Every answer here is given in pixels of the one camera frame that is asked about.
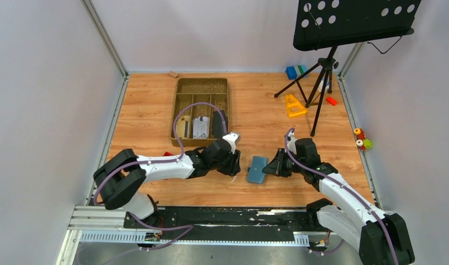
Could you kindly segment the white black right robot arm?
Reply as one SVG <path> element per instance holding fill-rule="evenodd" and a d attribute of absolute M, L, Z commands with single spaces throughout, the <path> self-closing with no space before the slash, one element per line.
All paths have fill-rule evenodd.
<path fill-rule="evenodd" d="M 286 137 L 285 147 L 263 168 L 265 174 L 304 180 L 325 195 L 307 205 L 308 228 L 327 228 L 357 250 L 363 264 L 412 264 L 415 254 L 405 220 L 388 214 L 355 191 L 327 162 L 322 162 L 311 138 Z"/>

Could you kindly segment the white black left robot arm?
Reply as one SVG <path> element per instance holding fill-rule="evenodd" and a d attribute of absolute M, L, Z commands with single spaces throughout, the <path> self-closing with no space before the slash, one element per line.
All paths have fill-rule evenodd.
<path fill-rule="evenodd" d="M 240 135 L 231 132 L 207 147 L 197 147 L 183 155 L 147 157 L 124 149 L 93 174 L 101 204 L 107 210 L 122 208 L 138 218 L 146 228 L 159 222 L 157 207 L 150 196 L 139 192 L 143 183 L 163 179 L 191 179 L 218 171 L 227 176 L 240 172 Z"/>

